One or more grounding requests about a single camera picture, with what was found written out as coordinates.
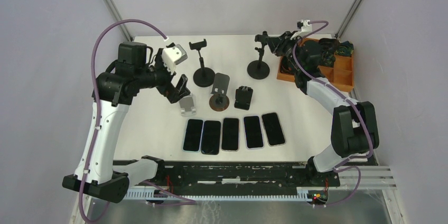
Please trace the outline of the silver folding phone stand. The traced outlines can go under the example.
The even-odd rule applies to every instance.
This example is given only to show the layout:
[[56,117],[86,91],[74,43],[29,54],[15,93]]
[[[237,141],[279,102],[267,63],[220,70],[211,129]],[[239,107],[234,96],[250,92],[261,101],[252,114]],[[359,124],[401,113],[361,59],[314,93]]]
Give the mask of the silver folding phone stand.
[[182,117],[192,117],[197,113],[194,95],[188,95],[179,100],[180,113]]

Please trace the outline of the black phone stand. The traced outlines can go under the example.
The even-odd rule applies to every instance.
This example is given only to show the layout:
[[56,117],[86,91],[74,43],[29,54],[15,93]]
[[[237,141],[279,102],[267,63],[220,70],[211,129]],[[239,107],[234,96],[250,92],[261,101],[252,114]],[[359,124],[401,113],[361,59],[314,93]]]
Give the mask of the black phone stand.
[[205,48],[207,46],[206,39],[203,39],[200,42],[192,43],[189,42],[189,47],[191,50],[196,50],[199,55],[199,62],[200,62],[200,68],[196,70],[193,74],[193,82],[198,87],[209,87],[214,82],[215,72],[211,69],[205,66],[204,64],[204,58],[201,55],[201,49]]
[[263,31],[262,34],[257,34],[255,36],[255,42],[259,42],[261,44],[260,47],[254,47],[254,50],[258,52],[258,60],[254,60],[248,64],[247,73],[250,77],[257,80],[265,79],[270,74],[269,65],[263,61],[265,46],[268,45],[268,39],[269,36],[267,31]]

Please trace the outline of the black round-base stand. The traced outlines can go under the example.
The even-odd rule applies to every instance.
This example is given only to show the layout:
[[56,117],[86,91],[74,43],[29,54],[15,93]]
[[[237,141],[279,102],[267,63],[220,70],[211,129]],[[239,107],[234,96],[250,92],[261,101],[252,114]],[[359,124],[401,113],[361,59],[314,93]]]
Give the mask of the black round-base stand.
[[230,83],[230,77],[227,74],[216,73],[212,85],[211,98],[209,106],[214,111],[224,111],[229,107],[230,101],[227,96],[227,90]]

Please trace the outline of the light blue smartphone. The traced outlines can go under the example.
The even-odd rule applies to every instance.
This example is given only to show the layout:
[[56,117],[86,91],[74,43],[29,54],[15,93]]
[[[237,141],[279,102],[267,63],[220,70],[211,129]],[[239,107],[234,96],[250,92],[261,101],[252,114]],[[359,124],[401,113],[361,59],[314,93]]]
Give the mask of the light blue smartphone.
[[182,150],[186,152],[198,152],[201,146],[201,137],[204,121],[201,119],[189,119],[186,124]]

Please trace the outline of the black smartphone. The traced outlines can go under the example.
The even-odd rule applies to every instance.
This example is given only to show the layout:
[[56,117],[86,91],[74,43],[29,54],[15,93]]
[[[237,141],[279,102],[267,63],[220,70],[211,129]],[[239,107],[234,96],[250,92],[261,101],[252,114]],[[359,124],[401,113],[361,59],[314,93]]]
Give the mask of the black smartphone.
[[221,139],[221,122],[206,120],[203,124],[201,153],[218,155]]

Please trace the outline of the black folding stand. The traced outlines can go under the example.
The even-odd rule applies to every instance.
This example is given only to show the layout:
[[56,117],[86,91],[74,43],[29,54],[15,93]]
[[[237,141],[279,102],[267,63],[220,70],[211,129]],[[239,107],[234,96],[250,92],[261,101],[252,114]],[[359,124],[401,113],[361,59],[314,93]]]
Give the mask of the black folding stand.
[[241,110],[249,110],[253,89],[248,86],[240,86],[236,89],[234,107]]

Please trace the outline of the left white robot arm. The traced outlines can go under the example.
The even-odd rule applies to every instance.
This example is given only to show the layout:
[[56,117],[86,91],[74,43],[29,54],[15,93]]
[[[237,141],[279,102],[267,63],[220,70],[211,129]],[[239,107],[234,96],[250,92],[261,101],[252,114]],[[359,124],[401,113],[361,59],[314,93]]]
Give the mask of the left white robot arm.
[[99,98],[92,104],[86,147],[74,174],[63,178],[64,188],[119,203],[130,187],[144,180],[155,186],[165,181],[166,171],[158,167],[163,162],[159,158],[145,156],[121,166],[113,165],[121,126],[140,90],[157,88],[172,104],[190,94],[186,75],[181,75],[176,86],[171,83],[176,66],[188,58],[185,49],[174,43],[160,48],[154,65],[146,61],[148,51],[152,48],[144,43],[121,43],[117,60],[96,78]]

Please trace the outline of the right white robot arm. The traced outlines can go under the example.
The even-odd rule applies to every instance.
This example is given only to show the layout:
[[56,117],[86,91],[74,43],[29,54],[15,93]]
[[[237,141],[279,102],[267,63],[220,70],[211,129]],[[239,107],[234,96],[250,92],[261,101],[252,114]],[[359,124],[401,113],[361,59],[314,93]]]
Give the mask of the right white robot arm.
[[374,105],[345,96],[319,67],[337,50],[339,41],[302,41],[296,31],[286,31],[266,37],[265,42],[272,54],[288,61],[296,86],[332,115],[330,145],[311,157],[311,168],[305,171],[307,183],[318,186],[326,180],[326,172],[336,171],[353,158],[370,158],[379,146]]

